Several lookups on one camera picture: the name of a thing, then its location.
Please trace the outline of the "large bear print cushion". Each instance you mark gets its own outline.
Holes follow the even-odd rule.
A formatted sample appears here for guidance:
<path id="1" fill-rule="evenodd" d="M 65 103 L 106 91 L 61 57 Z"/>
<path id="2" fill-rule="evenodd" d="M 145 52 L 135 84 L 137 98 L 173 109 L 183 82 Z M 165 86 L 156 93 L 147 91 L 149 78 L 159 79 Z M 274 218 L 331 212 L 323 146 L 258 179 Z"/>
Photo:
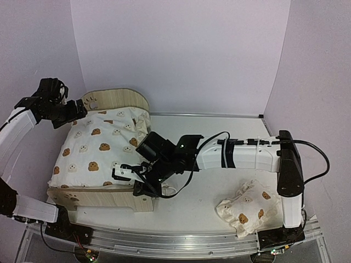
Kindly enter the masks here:
<path id="1" fill-rule="evenodd" d="M 53 168 L 49 187 L 132 185 L 116 181 L 112 164 L 140 165 L 136 152 L 151 128 L 148 111 L 136 107 L 90 111 L 74 121 Z"/>

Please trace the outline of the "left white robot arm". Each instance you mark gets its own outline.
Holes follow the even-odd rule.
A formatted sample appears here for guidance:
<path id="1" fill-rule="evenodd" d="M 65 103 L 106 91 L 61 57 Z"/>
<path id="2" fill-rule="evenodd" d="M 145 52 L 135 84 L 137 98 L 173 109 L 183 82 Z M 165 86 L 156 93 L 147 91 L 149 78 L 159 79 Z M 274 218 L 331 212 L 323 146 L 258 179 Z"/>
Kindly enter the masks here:
<path id="1" fill-rule="evenodd" d="M 83 101 L 68 100 L 68 87 L 57 78 L 43 78 L 37 91 L 22 98 L 1 126 L 1 172 L 21 140 L 42 120 L 51 121 L 58 129 L 87 115 Z M 50 204 L 19 195 L 1 181 L 1 215 L 22 223 L 46 224 L 45 233 L 58 239 L 88 245 L 92 240 L 90 227 L 70 222 L 62 205 Z"/>

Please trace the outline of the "wooden pet bed frame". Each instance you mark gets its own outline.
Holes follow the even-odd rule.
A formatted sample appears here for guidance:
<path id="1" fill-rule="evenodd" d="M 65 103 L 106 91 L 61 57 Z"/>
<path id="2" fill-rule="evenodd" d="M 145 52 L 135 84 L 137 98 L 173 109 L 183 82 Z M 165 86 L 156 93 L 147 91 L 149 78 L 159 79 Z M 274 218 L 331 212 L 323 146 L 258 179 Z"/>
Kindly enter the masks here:
<path id="1" fill-rule="evenodd" d="M 88 112 L 136 107 L 149 113 L 147 99 L 141 93 L 128 88 L 89 92 L 83 96 L 82 100 Z M 134 212 L 153 211 L 154 207 L 150 197 L 133 196 L 134 184 L 109 184 L 100 187 L 49 187 L 47 194 L 55 204 L 62 205 L 68 210 L 76 210 L 78 207 L 129 207 Z"/>

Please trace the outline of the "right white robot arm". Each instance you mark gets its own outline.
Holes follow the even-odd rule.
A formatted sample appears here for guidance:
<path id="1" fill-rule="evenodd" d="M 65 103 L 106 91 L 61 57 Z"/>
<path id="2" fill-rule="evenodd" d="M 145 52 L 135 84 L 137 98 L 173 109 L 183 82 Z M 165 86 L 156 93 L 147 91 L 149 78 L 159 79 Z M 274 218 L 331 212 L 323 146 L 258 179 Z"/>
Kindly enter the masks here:
<path id="1" fill-rule="evenodd" d="M 305 239 L 306 213 L 302 210 L 304 180 L 301 158 L 288 131 L 268 139 L 220 139 L 214 135 L 183 135 L 177 144 L 152 131 L 137 146 L 136 152 L 145 158 L 132 167 L 140 179 L 135 182 L 133 195 L 166 199 L 161 184 L 174 174 L 194 173 L 205 169 L 255 169 L 277 175 L 277 193 L 282 201 L 282 226 L 259 231 L 261 250 L 293 245 Z"/>

